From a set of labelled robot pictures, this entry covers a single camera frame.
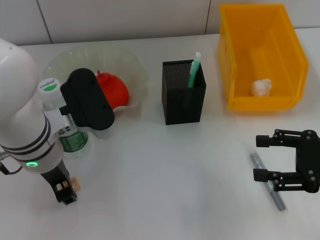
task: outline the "pen holder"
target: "pen holder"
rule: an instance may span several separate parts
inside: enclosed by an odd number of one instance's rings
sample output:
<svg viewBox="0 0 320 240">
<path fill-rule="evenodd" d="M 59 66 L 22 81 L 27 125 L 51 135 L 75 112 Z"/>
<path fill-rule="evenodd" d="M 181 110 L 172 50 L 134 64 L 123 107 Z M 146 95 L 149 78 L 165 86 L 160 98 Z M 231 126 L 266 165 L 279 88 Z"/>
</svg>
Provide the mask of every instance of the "pen holder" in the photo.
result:
<svg viewBox="0 0 320 240">
<path fill-rule="evenodd" d="M 162 63 L 162 105 L 166 125 L 200 121 L 207 85 L 200 63 L 193 87 L 187 87 L 192 61 Z"/>
</svg>

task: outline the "green label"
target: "green label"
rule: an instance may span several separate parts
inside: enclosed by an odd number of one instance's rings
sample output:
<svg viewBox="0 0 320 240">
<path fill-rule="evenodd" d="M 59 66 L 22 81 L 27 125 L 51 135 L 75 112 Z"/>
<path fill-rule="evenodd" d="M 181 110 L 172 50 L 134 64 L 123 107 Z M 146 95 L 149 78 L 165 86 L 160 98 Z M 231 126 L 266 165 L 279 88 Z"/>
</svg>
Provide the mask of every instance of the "green label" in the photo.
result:
<svg viewBox="0 0 320 240">
<path fill-rule="evenodd" d="M 46 91 L 46 92 L 52 91 L 53 89 L 56 88 L 56 86 L 57 86 L 57 84 L 47 86 L 45 89 L 43 89 L 43 91 Z"/>
<path fill-rule="evenodd" d="M 77 131 L 70 136 L 62 136 L 59 139 L 62 143 L 63 151 L 66 153 L 73 153 L 86 145 L 88 142 L 88 133 Z"/>
</svg>

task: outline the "yellow plastic bin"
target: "yellow plastic bin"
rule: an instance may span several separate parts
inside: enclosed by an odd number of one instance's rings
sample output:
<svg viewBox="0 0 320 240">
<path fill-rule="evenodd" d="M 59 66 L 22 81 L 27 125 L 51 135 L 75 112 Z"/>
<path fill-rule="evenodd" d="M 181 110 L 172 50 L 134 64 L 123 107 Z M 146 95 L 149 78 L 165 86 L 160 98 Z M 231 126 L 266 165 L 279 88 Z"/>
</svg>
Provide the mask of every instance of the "yellow plastic bin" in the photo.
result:
<svg viewBox="0 0 320 240">
<path fill-rule="evenodd" d="M 283 4 L 221 5 L 218 58 L 228 108 L 281 111 L 303 95 L 309 63 Z M 251 94 L 270 79 L 269 96 Z"/>
</svg>

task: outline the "green pen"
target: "green pen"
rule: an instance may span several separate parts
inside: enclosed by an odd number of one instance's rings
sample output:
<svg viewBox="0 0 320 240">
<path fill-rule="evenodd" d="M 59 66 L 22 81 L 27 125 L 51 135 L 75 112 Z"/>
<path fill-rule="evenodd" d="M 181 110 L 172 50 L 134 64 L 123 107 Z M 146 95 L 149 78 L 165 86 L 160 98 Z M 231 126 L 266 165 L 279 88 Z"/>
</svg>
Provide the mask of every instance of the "green pen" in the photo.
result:
<svg viewBox="0 0 320 240">
<path fill-rule="evenodd" d="M 201 53 L 200 52 L 196 52 L 195 53 L 195 58 L 191 64 L 191 68 L 190 68 L 190 77 L 189 77 L 189 82 L 188 82 L 188 88 L 193 88 L 194 84 L 195 84 L 195 78 L 197 75 L 197 71 L 199 69 L 199 65 L 200 65 L 200 59 L 201 59 Z"/>
</svg>

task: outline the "bottle label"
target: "bottle label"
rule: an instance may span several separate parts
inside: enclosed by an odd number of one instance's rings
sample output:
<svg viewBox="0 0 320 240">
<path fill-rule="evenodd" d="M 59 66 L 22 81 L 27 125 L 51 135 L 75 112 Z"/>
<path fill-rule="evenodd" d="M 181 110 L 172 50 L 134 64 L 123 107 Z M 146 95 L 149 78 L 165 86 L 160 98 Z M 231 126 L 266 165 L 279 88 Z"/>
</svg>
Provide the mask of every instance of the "bottle label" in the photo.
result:
<svg viewBox="0 0 320 240">
<path fill-rule="evenodd" d="M 45 79 L 39 84 L 39 89 L 45 92 L 50 92 L 57 87 L 57 81 L 58 80 L 53 78 L 52 80 L 51 78 Z"/>
<path fill-rule="evenodd" d="M 62 136 L 59 138 L 63 146 L 63 151 L 66 153 L 73 153 L 82 149 L 88 141 L 88 133 L 76 131 L 69 136 Z"/>
</svg>

